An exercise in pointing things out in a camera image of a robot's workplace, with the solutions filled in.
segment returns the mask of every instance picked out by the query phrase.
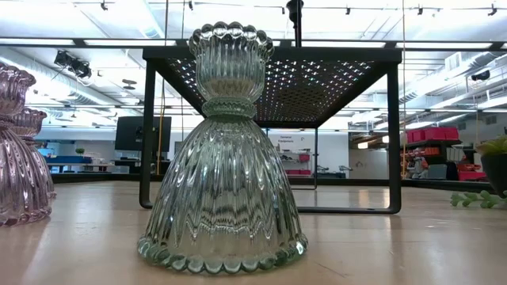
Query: green plant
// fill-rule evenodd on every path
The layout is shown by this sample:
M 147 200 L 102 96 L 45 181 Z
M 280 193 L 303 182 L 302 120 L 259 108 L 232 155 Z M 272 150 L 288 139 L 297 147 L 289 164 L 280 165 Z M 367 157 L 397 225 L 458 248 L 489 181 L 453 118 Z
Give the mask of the green plant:
M 482 190 L 479 195 L 476 193 L 468 193 L 465 192 L 463 194 L 452 193 L 451 195 L 451 205 L 457 207 L 459 202 L 463 207 L 468 207 L 472 202 L 482 201 L 480 206 L 481 208 L 492 208 L 494 205 L 499 204 L 500 202 L 507 203 L 507 198 L 502 199 L 499 196 L 491 195 L 488 191 Z
M 507 154 L 507 135 L 481 143 L 475 150 L 481 155 Z

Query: ribbed glass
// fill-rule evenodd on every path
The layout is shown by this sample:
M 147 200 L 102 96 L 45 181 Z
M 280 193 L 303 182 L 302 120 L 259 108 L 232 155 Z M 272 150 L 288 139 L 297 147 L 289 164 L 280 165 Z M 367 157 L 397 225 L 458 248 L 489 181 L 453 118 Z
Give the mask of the ribbed glass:
M 23 108 L 17 115 L 12 116 L 13 126 L 10 128 L 16 135 L 26 143 L 30 149 L 30 155 L 35 165 L 34 173 L 39 185 L 46 188 L 49 198 L 55 198 L 55 186 L 51 173 L 49 172 L 48 164 L 42 154 L 35 148 L 33 137 L 38 135 L 42 128 L 42 120 L 48 115 L 45 112 L 32 110 L 30 108 Z
M 11 115 L 21 111 L 35 78 L 0 63 L 0 226 L 34 222 L 51 213 L 47 187 L 38 172 L 40 162 L 10 129 Z
M 252 121 L 271 39 L 239 23 L 193 33 L 208 118 L 185 140 L 162 182 L 138 250 L 150 263 L 198 273 L 271 269 L 301 257 L 301 231 L 287 176 Z

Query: perforated metal shelf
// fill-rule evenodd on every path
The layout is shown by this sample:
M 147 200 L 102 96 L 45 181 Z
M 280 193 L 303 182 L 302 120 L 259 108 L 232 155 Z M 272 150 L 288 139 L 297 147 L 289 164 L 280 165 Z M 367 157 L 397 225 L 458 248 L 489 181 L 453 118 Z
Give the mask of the perforated metal shelf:
M 143 57 L 204 115 L 188 47 L 146 48 Z M 401 61 L 390 49 L 276 47 L 253 119 L 260 127 L 317 128 Z

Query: metal pole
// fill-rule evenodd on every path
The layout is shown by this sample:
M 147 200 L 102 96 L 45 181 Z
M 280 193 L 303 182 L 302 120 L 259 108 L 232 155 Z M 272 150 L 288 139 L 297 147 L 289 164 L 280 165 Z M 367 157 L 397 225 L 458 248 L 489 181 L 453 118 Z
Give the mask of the metal pole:
M 315 128 L 314 190 L 317 189 L 318 166 L 318 128 Z
M 301 8 L 303 3 L 302 0 L 296 0 L 297 2 L 297 22 L 295 24 L 295 46 L 301 48 Z
M 143 151 L 141 152 L 141 173 L 139 183 L 139 204 L 145 209 L 151 209 L 150 179 L 151 179 L 151 151 L 153 148 L 153 109 L 155 98 L 155 67 L 151 61 L 146 65 L 146 83 L 144 87 L 143 114 Z
M 402 181 L 400 177 L 399 142 L 398 65 L 389 67 L 387 72 L 387 123 L 389 134 L 389 210 L 392 214 L 402 208 Z

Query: wooden table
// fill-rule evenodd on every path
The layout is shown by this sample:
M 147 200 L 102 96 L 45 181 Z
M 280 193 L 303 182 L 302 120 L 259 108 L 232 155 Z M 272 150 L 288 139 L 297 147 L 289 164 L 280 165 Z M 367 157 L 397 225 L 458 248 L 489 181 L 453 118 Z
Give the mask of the wooden table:
M 151 185 L 154 200 L 160 184 Z M 301 215 L 310 242 L 302 260 L 218 276 L 167 271 L 138 257 L 150 215 L 137 202 L 139 183 L 57 184 L 56 191 L 51 218 L 0 228 L 1 285 L 505 284 L 507 210 L 453 208 L 446 191 L 404 188 L 399 215 Z M 388 201 L 386 188 L 294 193 L 300 206 Z

